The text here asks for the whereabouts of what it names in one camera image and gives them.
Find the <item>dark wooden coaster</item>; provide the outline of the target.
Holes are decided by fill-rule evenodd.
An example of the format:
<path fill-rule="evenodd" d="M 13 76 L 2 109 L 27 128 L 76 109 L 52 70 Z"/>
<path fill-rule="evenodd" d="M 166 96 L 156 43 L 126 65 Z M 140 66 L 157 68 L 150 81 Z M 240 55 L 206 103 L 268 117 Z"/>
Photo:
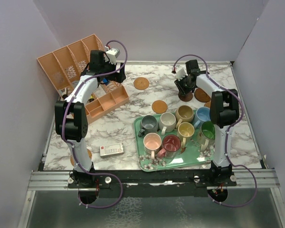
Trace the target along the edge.
<path fill-rule="evenodd" d="M 193 93 L 189 92 L 186 95 L 183 95 L 181 92 L 178 93 L 178 97 L 180 100 L 184 101 L 184 102 L 189 102 L 193 99 Z"/>

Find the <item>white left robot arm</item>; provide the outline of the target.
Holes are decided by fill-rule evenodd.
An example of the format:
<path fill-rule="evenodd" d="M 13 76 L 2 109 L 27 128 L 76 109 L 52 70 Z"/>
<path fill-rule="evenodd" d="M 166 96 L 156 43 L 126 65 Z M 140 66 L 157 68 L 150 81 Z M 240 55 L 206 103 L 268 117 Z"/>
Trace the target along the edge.
<path fill-rule="evenodd" d="M 119 55 L 117 48 L 108 47 L 106 51 L 92 50 L 90 62 L 81 72 L 74 91 L 64 101 L 55 103 L 56 133 L 67 143 L 73 156 L 74 170 L 81 172 L 79 182 L 87 188 L 94 185 L 95 175 L 90 172 L 93 163 L 87 154 L 85 142 L 88 130 L 85 105 L 104 79 L 118 83 L 126 79 L 125 63 L 116 68 Z"/>

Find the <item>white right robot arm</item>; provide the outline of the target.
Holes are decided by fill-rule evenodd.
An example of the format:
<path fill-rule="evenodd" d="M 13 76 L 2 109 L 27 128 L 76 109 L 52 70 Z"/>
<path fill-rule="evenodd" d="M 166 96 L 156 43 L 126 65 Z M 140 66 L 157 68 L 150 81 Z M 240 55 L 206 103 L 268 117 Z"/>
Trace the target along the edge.
<path fill-rule="evenodd" d="M 228 161 L 231 147 L 233 126 L 239 119 L 239 98 L 236 89 L 228 90 L 219 85 L 208 75 L 208 71 L 201 71 L 197 60 L 189 60 L 185 68 L 176 64 L 172 67 L 175 75 L 175 85 L 179 96 L 186 97 L 194 92 L 195 88 L 202 89 L 211 97 L 210 120 L 215 128 L 215 151 L 211 161 L 212 172 L 209 181 L 219 186 L 226 180 L 224 171 L 232 172 L 232 165 Z"/>

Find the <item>ringed brown wooden coaster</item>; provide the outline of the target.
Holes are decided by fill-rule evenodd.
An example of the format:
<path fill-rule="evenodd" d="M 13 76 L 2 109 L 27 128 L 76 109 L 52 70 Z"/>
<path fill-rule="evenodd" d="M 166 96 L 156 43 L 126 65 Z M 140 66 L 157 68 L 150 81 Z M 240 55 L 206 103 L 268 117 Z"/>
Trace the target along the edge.
<path fill-rule="evenodd" d="M 201 88 L 197 88 L 194 92 L 195 98 L 203 103 L 209 102 L 211 100 L 210 96 L 207 95 L 207 93 L 202 90 Z"/>

